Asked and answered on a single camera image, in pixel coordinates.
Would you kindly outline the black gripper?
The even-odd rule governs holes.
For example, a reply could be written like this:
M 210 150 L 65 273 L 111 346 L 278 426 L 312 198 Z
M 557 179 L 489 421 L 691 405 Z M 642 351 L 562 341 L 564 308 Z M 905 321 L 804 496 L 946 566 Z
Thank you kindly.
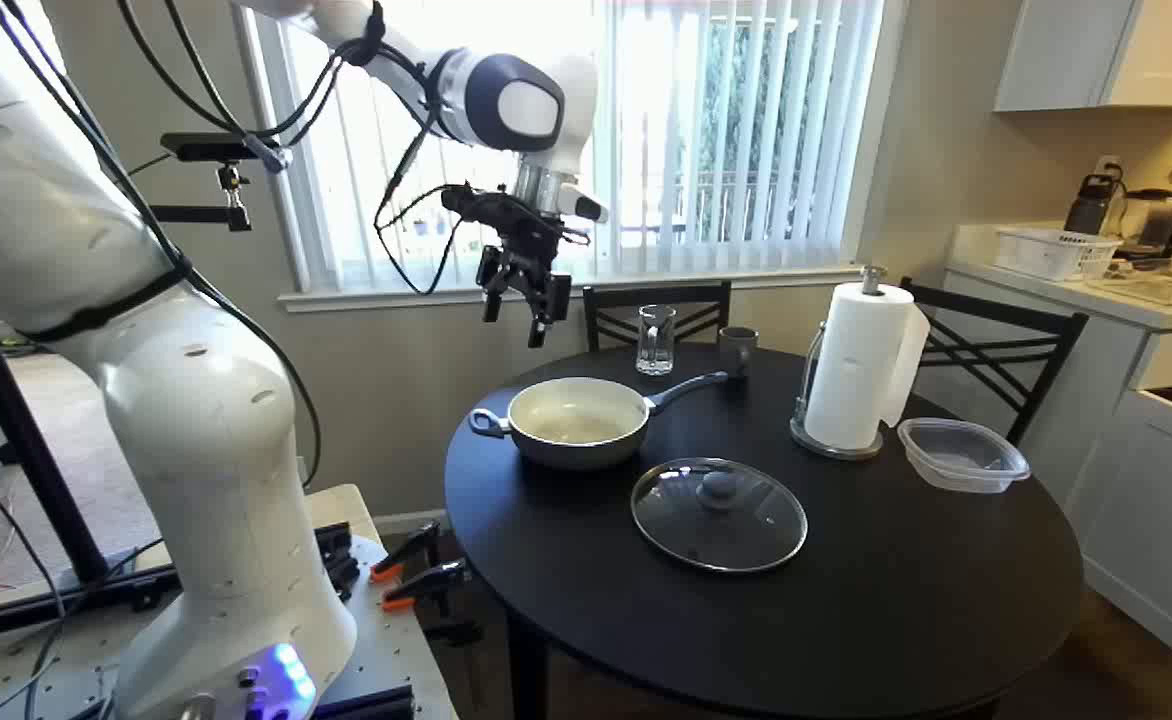
M 489 225 L 495 244 L 480 252 L 478 285 L 486 289 L 486 323 L 499 321 L 506 294 L 515 289 L 532 305 L 527 348 L 541 348 L 557 321 L 569 321 L 572 277 L 557 277 L 551 261 L 569 236 L 562 217 L 532 209 L 510 191 L 449 183 L 439 206 L 459 219 Z

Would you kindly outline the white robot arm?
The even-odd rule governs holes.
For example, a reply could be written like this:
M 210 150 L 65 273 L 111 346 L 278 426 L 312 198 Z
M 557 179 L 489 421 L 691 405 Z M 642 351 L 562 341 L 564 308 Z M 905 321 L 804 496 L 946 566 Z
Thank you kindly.
M 597 70 L 470 47 L 419 52 L 378 0 L 241 0 L 306 20 L 338 62 L 385 82 L 424 128 L 512 153 L 495 201 L 537 227 L 499 279 L 557 315 L 562 225 L 593 206 L 579 157 Z M 241 677 L 279 647 L 309 696 L 349 667 L 355 621 L 306 520 L 298 391 L 284 356 L 165 244 L 65 82 L 40 3 L 0 0 L 0 321 L 105 391 L 182 598 L 134 642 L 118 720 L 247 717 Z

